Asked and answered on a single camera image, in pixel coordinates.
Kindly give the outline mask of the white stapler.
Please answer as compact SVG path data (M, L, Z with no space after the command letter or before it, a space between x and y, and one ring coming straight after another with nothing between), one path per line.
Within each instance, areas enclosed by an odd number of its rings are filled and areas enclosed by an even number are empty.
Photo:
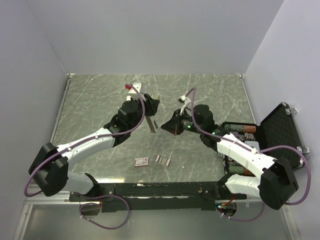
M159 99L160 100L160 96L158 94L155 94L155 95L153 95L151 97L153 99ZM154 116L145 116L145 119L147 121L147 124L149 126L149 129L150 129L151 133L156 134L159 127L158 127L157 122L155 120L155 115Z

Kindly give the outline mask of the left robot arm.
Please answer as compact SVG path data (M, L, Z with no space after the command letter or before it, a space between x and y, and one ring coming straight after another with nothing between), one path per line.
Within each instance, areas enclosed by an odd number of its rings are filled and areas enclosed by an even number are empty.
M60 191L76 191L87 201L98 197L98 182L88 173L77 174L70 171L76 163L103 150L114 148L125 142L144 118L153 117L160 100L149 94L142 99L125 101L111 121L94 133L76 141L53 145L44 144L32 162L28 173L41 193L51 197Z

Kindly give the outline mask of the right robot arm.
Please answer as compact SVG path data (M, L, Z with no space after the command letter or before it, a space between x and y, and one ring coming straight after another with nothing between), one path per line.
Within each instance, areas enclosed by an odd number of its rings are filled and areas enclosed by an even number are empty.
M248 169L253 176L231 174L218 186L223 199L234 194L259 197L274 210L280 209L299 189L290 162L261 153L237 139L230 131L215 124L208 105L196 105L193 110L177 109L161 129L178 136L184 131L198 133L202 143Z

